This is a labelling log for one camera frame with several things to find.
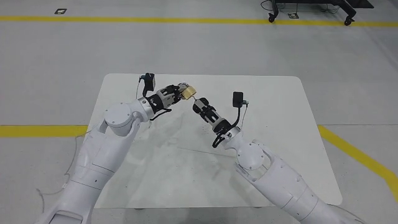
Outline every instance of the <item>concrete floor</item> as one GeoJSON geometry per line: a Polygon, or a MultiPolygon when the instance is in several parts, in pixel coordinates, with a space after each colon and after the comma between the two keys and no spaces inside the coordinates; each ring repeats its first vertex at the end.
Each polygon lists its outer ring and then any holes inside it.
{"type": "MultiPolygon", "coordinates": [[[[0,15],[265,19],[263,0],[0,0],[0,15]]],[[[398,21],[398,0],[370,0],[357,21],[398,21]]],[[[279,16],[288,19],[287,5],[279,16]]],[[[318,6],[301,19],[339,20],[318,6]]],[[[108,73],[293,75],[315,120],[398,174],[396,28],[0,22],[0,124],[88,124],[108,73]]],[[[32,223],[35,188],[59,189],[73,139],[0,139],[0,222],[32,223]]],[[[342,207],[393,224],[385,181],[325,141],[342,207]]],[[[45,198],[48,207],[57,196],[45,198]]],[[[93,223],[294,223],[276,208],[95,210],[93,223]]]]}

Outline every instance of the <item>cart wheel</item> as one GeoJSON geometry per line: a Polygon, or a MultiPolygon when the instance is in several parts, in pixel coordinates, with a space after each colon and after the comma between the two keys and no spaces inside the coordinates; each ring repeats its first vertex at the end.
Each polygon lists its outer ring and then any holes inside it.
{"type": "Polygon", "coordinates": [[[275,21],[275,16],[273,14],[271,14],[271,13],[268,13],[268,15],[269,15],[268,21],[269,22],[274,22],[275,21]]]}
{"type": "Polygon", "coordinates": [[[344,21],[344,25],[345,25],[345,26],[349,26],[352,22],[353,22],[352,19],[346,19],[346,20],[344,21]]]}

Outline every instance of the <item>robot forearm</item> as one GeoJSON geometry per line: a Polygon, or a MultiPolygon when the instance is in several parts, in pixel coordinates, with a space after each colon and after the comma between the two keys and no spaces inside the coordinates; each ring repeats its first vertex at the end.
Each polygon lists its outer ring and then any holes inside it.
{"type": "Polygon", "coordinates": [[[246,142],[242,131],[223,119],[208,100],[195,100],[193,110],[209,122],[217,134],[220,141],[215,141],[213,147],[221,144],[225,149],[234,149],[237,153],[236,171],[274,205],[302,224],[351,223],[318,198],[301,175],[268,147],[255,141],[246,142]],[[271,162],[268,168],[266,158],[271,162]]]}
{"type": "Polygon", "coordinates": [[[62,195],[55,205],[41,214],[37,224],[91,223],[95,203],[122,164],[141,123],[195,94],[186,83],[167,86],[148,97],[147,91],[153,91],[153,87],[144,89],[144,97],[132,103],[116,104],[106,110],[104,119],[87,134],[78,153],[74,174],[62,195]],[[106,135],[108,127],[119,137],[106,135]]]}

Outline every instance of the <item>white cable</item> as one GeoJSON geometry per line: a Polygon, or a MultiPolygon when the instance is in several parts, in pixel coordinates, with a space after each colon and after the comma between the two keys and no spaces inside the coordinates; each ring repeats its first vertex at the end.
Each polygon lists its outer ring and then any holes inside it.
{"type": "Polygon", "coordinates": [[[81,134],[81,135],[78,135],[78,136],[75,137],[75,152],[73,153],[73,159],[72,159],[71,163],[69,164],[69,167],[68,167],[66,173],[64,173],[64,175],[67,175],[67,176],[68,176],[68,179],[67,179],[67,182],[64,183],[64,185],[62,186],[62,188],[61,188],[60,190],[58,190],[58,191],[56,191],[56,192],[52,192],[52,193],[43,193],[41,190],[39,190],[38,188],[36,188],[37,193],[39,194],[40,198],[42,199],[42,213],[44,213],[44,206],[45,206],[44,195],[56,195],[56,194],[60,193],[61,191],[63,191],[64,188],[66,187],[66,185],[68,184],[69,179],[70,179],[70,174],[69,174],[69,172],[70,172],[70,169],[72,168],[73,162],[75,161],[76,155],[77,155],[77,138],[86,135],[86,134],[89,133],[90,131],[87,131],[86,133],[81,134]]]}
{"type": "Polygon", "coordinates": [[[244,114],[243,114],[243,118],[242,118],[242,124],[241,124],[241,130],[243,130],[243,121],[244,121],[244,117],[246,116],[246,111],[248,110],[248,106],[249,106],[249,104],[246,105],[246,109],[244,110],[244,114]]]}

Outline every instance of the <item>yellow object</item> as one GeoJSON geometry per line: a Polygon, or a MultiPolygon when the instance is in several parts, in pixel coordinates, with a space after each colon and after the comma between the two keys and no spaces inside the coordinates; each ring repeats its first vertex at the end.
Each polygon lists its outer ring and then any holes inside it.
{"type": "Polygon", "coordinates": [[[63,138],[86,131],[87,126],[0,126],[0,138],[63,138]]]}
{"type": "Polygon", "coordinates": [[[187,89],[182,91],[182,96],[184,97],[184,100],[189,100],[196,93],[197,91],[192,86],[189,86],[187,89]]]}
{"type": "Polygon", "coordinates": [[[326,139],[331,144],[334,144],[338,149],[342,150],[344,153],[360,162],[363,166],[382,177],[390,188],[396,202],[398,202],[398,177],[393,173],[393,171],[384,167],[384,165],[380,164],[372,157],[369,157],[363,151],[360,151],[357,147],[340,138],[327,128],[319,125],[318,129],[322,138],[326,139]]]}
{"type": "MultiPolygon", "coordinates": [[[[268,19],[228,19],[194,17],[61,17],[61,16],[0,16],[0,22],[100,22],[100,23],[151,23],[151,24],[271,24],[268,19]]],[[[276,19],[272,25],[287,26],[341,26],[343,21],[311,21],[276,19]]],[[[349,27],[398,27],[398,22],[353,22],[349,27]]]]}

